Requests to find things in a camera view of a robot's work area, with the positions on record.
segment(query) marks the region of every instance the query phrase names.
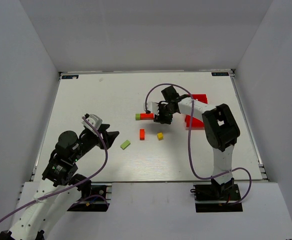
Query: black bracket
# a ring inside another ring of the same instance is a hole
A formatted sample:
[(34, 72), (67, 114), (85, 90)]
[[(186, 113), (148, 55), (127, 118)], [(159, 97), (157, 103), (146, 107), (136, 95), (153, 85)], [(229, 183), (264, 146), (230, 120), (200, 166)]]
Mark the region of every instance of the black bracket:
[(216, 109), (204, 112), (202, 121), (206, 138), (214, 149), (224, 152), (227, 147), (237, 143), (241, 132), (228, 105), (221, 104)]

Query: red block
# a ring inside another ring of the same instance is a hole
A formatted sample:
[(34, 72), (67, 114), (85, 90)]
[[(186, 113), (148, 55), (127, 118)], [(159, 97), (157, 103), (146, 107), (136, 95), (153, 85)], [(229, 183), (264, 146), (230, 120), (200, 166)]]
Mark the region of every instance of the red block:
[(145, 140), (145, 129), (139, 129), (139, 140)]
[[(206, 94), (193, 94), (192, 95), (194, 99), (204, 103), (204, 104), (208, 104), (207, 101), (207, 96)], [(190, 126), (190, 121), (191, 121), (191, 116), (186, 115), (185, 117), (185, 122), (186, 122), (186, 127), (188, 128)], [(204, 123), (201, 120), (198, 120), (197, 118), (192, 118), (192, 124), (191, 124), (192, 128), (203, 128), (204, 127)]]
[(140, 120), (153, 120), (154, 119), (154, 113), (141, 113), (140, 114)]

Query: toy block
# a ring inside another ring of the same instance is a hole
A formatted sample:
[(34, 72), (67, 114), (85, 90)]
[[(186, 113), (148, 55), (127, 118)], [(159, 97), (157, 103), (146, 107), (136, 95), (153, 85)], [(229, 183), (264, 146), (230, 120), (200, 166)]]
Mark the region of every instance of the toy block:
[(131, 142), (128, 141), (128, 140), (126, 140), (126, 141), (123, 142), (122, 145), (120, 145), (120, 147), (121, 147), (121, 149), (124, 150), (124, 149), (127, 148), (129, 145), (131, 145)]
[(153, 120), (154, 119), (154, 113), (141, 113), (140, 114), (140, 120)]
[(139, 129), (139, 140), (145, 140), (145, 129)]
[(164, 139), (164, 135), (163, 135), (163, 133), (157, 133), (157, 138), (158, 138), (158, 140), (163, 140)]

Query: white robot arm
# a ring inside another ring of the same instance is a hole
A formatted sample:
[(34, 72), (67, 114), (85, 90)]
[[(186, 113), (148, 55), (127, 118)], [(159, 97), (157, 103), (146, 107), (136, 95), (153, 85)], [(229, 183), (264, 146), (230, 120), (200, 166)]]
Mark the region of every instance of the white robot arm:
[(230, 108), (226, 104), (214, 106), (192, 99), (185, 94), (180, 96), (173, 86), (161, 91), (165, 101), (147, 102), (144, 110), (154, 113), (154, 122), (171, 124), (174, 113), (191, 115), (194, 101), (193, 117), (204, 122), (206, 138), (213, 147), (213, 173), (216, 176), (225, 171), (229, 173), (211, 180), (217, 195), (234, 185), (232, 154), (240, 130)]
[(77, 161), (95, 146), (104, 149), (91, 126), (98, 130), (107, 149), (119, 135), (118, 131), (107, 132), (110, 125), (102, 124), (102, 119), (96, 115), (86, 114), (84, 118), (82, 124), (85, 129), (79, 137), (73, 131), (65, 131), (59, 136), (33, 196), (36, 203), (28, 206), (8, 231), (0, 233), (0, 240), (45, 240), (73, 203), (91, 195), (92, 182), (87, 180), (60, 194), (39, 200), (40, 197), (65, 189), (66, 185), (74, 185), (86, 179), (83, 175), (75, 174)]

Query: green block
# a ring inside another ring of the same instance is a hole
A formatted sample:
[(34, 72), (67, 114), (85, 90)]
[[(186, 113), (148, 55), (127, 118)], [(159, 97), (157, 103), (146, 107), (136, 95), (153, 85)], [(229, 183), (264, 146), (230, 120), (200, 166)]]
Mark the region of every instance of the green block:
[(126, 141), (123, 142), (122, 145), (120, 145), (120, 147), (121, 147), (121, 149), (124, 150), (124, 149), (127, 148), (129, 145), (131, 145), (131, 142), (128, 141), (128, 140), (126, 140)]

